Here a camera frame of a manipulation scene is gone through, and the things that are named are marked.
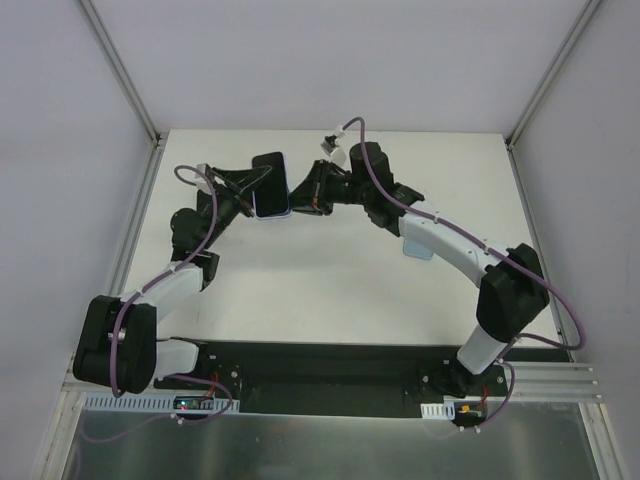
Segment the phone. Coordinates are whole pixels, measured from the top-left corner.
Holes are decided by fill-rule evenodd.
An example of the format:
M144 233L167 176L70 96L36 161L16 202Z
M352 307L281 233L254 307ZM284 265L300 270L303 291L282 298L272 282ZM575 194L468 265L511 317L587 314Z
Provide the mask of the phone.
M433 258L433 252L429 248L408 239L404 239L403 241L403 254L410 258L425 261Z
M251 166L270 168L269 173L253 193L256 217L272 219L288 216L291 213L291 207L284 154L276 151L258 155L251 160Z

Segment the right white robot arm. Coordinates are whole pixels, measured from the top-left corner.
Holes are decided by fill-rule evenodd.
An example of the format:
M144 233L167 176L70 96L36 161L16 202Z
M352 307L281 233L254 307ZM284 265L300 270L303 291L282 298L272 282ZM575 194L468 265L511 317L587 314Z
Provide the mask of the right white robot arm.
M337 204L360 205L371 222L437 255L479 290L477 325L448 364L430 373L431 387L462 398L481 388L491 365L549 305L536 251L480 240L431 210L420 192L395 181L376 142L349 151L350 169L317 160L289 195L296 213L329 216Z

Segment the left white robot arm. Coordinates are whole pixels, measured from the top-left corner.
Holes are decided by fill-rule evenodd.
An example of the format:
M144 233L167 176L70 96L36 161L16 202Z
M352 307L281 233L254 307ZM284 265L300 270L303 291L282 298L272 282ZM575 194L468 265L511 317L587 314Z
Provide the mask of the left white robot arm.
M253 217L250 198L270 174L268 166L222 170L190 167L197 189L195 207L171 217L171 258L144 285L118 296L98 295L89 303L72 373L105 386L115 397L139 394L153 381L177 375L188 388L204 387L210 363L193 340L160 339L158 326L183 301L214 280L220 257L210 246L238 216Z

